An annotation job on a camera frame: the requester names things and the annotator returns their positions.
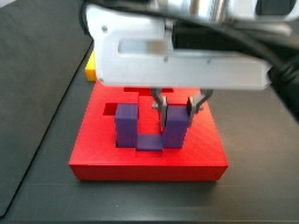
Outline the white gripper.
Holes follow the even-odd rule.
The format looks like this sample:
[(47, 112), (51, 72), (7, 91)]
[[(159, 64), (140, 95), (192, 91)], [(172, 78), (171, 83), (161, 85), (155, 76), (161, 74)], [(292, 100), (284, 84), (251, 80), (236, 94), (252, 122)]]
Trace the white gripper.
[(164, 21), (87, 7), (95, 43), (96, 77), (107, 86), (151, 88), (152, 108), (166, 126), (168, 102), (160, 88), (204, 88), (188, 97), (190, 123), (212, 96), (212, 89), (262, 90), (270, 65), (235, 52), (176, 50)]

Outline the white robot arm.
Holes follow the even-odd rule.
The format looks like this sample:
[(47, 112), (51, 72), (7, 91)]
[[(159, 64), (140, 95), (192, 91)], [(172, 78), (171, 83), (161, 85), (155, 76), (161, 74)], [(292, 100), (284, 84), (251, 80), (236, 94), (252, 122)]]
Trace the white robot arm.
[(274, 87), (299, 119), (299, 0), (85, 0), (85, 18), (97, 80), (149, 88), (163, 121), (175, 87), (200, 90), (188, 116), (216, 89)]

